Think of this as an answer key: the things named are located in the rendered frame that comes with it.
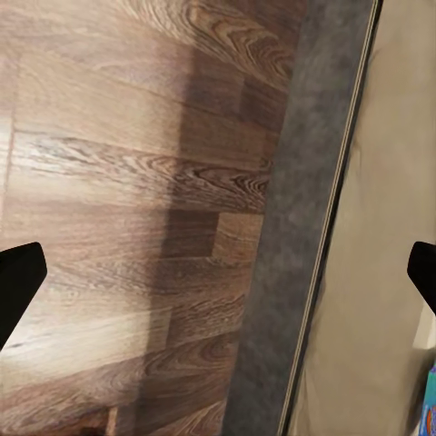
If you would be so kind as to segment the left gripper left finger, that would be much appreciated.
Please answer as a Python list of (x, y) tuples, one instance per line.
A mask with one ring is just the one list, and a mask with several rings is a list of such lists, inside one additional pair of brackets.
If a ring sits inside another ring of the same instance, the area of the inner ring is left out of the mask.
[(0, 252), (0, 351), (47, 276), (42, 245), (20, 245)]

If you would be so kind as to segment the board game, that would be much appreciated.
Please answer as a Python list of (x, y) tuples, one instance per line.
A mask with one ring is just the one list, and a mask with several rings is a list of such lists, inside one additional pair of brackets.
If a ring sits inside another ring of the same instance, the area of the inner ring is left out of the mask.
[(436, 436), (436, 364), (428, 375), (418, 436)]

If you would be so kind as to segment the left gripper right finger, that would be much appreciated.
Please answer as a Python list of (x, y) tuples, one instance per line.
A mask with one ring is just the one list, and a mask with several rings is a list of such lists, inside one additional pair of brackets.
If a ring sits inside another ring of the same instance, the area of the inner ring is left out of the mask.
[(407, 273), (436, 315), (436, 245), (416, 242), (411, 250)]

